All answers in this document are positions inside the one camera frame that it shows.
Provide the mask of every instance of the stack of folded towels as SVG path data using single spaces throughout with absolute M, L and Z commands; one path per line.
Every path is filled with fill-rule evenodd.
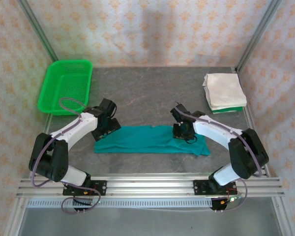
M 247 105 L 237 74 L 206 74 L 202 86 L 213 113 L 242 111 Z

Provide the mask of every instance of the gray floor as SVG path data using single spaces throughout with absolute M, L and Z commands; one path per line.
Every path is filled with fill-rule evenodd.
M 271 198 L 248 198 L 234 211 L 96 208 L 67 215 L 27 208 L 19 236 L 280 236 Z
M 103 98 L 114 101 L 115 117 L 121 125 L 173 125 L 170 110 L 175 101 L 189 111 L 199 110 L 213 119 L 246 129 L 243 112 L 213 115 L 202 82 L 207 73 L 231 73 L 230 68 L 150 67 L 95 68 L 89 105 L 99 105 Z M 53 117 L 50 132 L 75 117 Z M 229 154 L 219 144 L 207 139 L 210 156 L 192 154 L 95 154 L 91 134 L 84 136 L 69 152 L 69 164 L 90 174 L 108 173 L 211 173 L 229 163 Z

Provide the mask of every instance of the floral wallpaper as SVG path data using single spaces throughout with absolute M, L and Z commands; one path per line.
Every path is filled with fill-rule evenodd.
M 281 2 L 240 79 L 295 223 L 295 0 Z
M 271 0 L 29 0 L 60 59 L 237 66 Z
M 16 0 L 0 0 L 0 236 L 46 117 L 37 96 L 51 63 Z

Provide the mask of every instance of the green plastic basket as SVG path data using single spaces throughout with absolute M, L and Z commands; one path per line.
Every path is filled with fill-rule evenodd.
M 39 110 L 55 116 L 71 115 L 59 105 L 62 97 L 71 97 L 87 105 L 92 70 L 92 63 L 88 60 L 58 60 L 52 63 L 48 67 L 38 99 Z M 78 113 L 84 109 L 70 100 L 62 103 Z

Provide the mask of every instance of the folded white towel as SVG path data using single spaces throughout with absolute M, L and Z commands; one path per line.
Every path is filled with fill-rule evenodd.
M 247 99 L 239 84 L 237 74 L 206 74 L 202 84 L 211 110 L 244 107 Z

